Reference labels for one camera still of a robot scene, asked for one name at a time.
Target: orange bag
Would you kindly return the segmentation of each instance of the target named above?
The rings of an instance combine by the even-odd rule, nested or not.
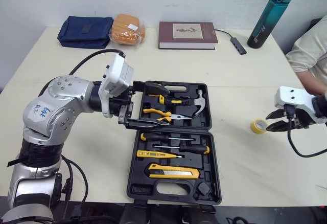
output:
[[[119,14],[113,21],[109,37],[117,43],[135,45],[143,41],[145,26],[134,16]]]

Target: book cover illustration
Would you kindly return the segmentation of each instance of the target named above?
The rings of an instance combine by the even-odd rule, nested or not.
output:
[[[203,39],[201,24],[173,24],[173,38]]]

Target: blue bag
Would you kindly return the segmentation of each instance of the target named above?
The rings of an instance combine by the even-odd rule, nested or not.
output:
[[[104,49],[109,43],[112,23],[112,17],[69,16],[61,27],[58,40],[63,47]]]

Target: table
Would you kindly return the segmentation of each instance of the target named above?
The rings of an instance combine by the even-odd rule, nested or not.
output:
[[[327,187],[327,155],[300,158],[288,144],[286,133],[256,135],[249,128],[251,121],[275,110],[274,94],[279,86],[301,87],[300,82],[272,36],[255,50],[246,45],[251,31],[227,31],[242,43],[246,55],[239,55],[229,37],[220,32],[215,51],[159,50],[157,29],[147,29],[145,41],[138,47],[111,42],[107,48],[126,52],[126,62],[134,68],[134,80],[208,85],[213,122],[210,132],[215,138],[221,205],[326,205],[327,191],[318,186]],[[5,165],[21,147],[25,106],[37,97],[47,81],[67,74],[95,51],[61,47],[58,32],[59,28],[46,28],[0,95],[0,195],[7,195],[12,173],[12,168]],[[76,75],[101,80],[112,58],[113,54],[99,55]],[[138,116],[140,101],[141,94],[133,96],[133,117]],[[301,152],[311,153],[327,147],[325,134],[324,125],[314,125],[293,131],[292,138]],[[101,113],[78,117],[62,153],[77,162],[87,175],[88,201],[133,201],[126,188],[134,137],[135,131],[118,125],[117,118],[106,119]],[[65,164],[60,171],[66,179]],[[72,200],[81,200],[83,194],[83,179],[75,171]]]

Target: water bottle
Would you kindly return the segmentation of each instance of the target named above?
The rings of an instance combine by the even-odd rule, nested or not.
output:
[[[291,0],[269,0],[268,4],[261,14],[258,23],[256,23],[247,44],[254,49],[260,48],[272,29],[274,29],[278,20],[286,10]]]

